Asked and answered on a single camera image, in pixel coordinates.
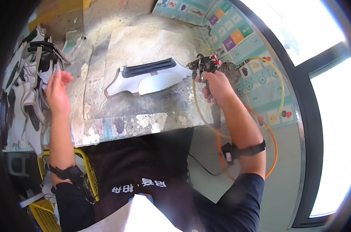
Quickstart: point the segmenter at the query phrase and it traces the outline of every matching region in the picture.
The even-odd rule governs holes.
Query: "green label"
[[[221,9],[226,13],[229,9],[231,8],[231,6],[227,3],[224,2],[221,6]]]
[[[241,32],[241,34],[243,34],[244,38],[246,38],[248,35],[254,32],[247,23],[244,23],[242,26],[240,26],[239,31]]]

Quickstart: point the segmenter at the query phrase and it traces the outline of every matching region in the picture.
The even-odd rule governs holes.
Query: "window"
[[[336,212],[351,186],[351,58],[319,72],[309,77],[321,115],[324,157],[310,218]]]
[[[344,40],[320,0],[241,0],[275,34],[295,66]]]

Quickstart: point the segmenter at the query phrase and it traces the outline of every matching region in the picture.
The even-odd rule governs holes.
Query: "purple label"
[[[223,41],[223,44],[228,52],[236,46],[231,36],[227,37],[227,39]]]
[[[217,16],[215,16],[214,14],[209,18],[209,22],[210,24],[213,26],[216,22],[218,21]]]

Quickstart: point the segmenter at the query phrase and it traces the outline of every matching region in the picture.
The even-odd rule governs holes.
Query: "orange label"
[[[217,16],[218,19],[220,19],[224,15],[224,11],[221,8],[218,8],[214,15]]]
[[[236,45],[238,45],[243,39],[243,34],[237,29],[231,34],[231,38],[235,42]]]

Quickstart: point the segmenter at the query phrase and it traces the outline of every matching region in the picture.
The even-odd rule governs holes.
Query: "air hose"
[[[270,134],[271,134],[271,136],[272,136],[272,139],[273,139],[273,142],[274,142],[274,144],[275,144],[275,160],[274,160],[274,162],[273,162],[273,164],[272,164],[272,167],[270,168],[270,170],[269,170],[268,173],[266,174],[266,177],[265,177],[265,178],[267,178],[267,177],[271,174],[272,170],[274,169],[274,167],[275,167],[275,165],[276,165],[276,161],[277,161],[277,154],[278,154],[278,152],[277,152],[277,143],[276,143],[275,136],[273,135],[272,130],[270,129],[270,127],[271,127],[272,123],[273,123],[274,121],[276,121],[276,119],[279,117],[279,114],[280,114],[280,112],[281,112],[281,110],[282,110],[282,107],[283,107],[283,105],[284,105],[284,95],[285,95],[285,91],[284,91],[284,82],[283,82],[283,80],[282,80],[282,77],[281,77],[281,74],[280,74],[279,70],[278,70],[271,62],[269,62],[268,60],[263,59],[263,58],[260,58],[260,57],[252,57],[252,58],[249,58],[249,59],[245,60],[245,63],[248,63],[250,60],[262,60],[263,62],[267,62],[269,65],[271,65],[271,66],[274,68],[274,70],[276,71],[276,73],[279,75],[280,83],[281,83],[281,103],[280,103],[280,107],[279,107],[279,110],[278,110],[278,112],[276,113],[276,115],[273,115],[272,117],[270,117],[271,122],[270,122],[268,125],[267,125],[267,123],[263,120],[263,118],[262,118],[261,116],[259,116],[257,113],[255,113],[255,111],[253,111],[252,109],[250,109],[248,106],[244,105],[246,109],[248,109],[250,112],[252,112],[255,116],[257,116],[257,118],[259,118],[259,120],[261,120],[261,121],[263,122],[263,124],[266,126],[264,129],[265,129],[265,130],[268,130],[268,131],[270,132]],[[197,97],[196,97],[196,82],[195,82],[195,80],[193,80],[193,82],[192,82],[192,88],[193,88],[193,92],[194,92],[194,100],[195,100],[196,109],[197,109],[197,112],[198,112],[199,115],[200,115],[201,120],[205,123],[205,125],[207,126],[207,128],[209,128],[211,131],[215,132],[216,135],[217,135],[217,145],[218,145],[219,157],[220,157],[220,161],[221,161],[221,164],[222,164],[223,168],[225,168],[226,165],[224,164],[223,153],[222,153],[222,149],[221,149],[220,137],[227,138],[227,139],[231,139],[231,137],[230,137],[230,136],[227,136],[227,135],[224,135],[224,134],[221,134],[221,133],[219,132],[219,130],[214,129],[213,127],[211,127],[211,125],[209,125],[209,123],[207,123],[207,121],[205,120],[203,114],[201,113],[200,107],[199,107],[199,105],[198,105],[198,103],[197,103]],[[228,176],[231,180],[235,181],[235,179],[229,174],[228,170],[226,171],[226,174],[227,174],[227,176]]]

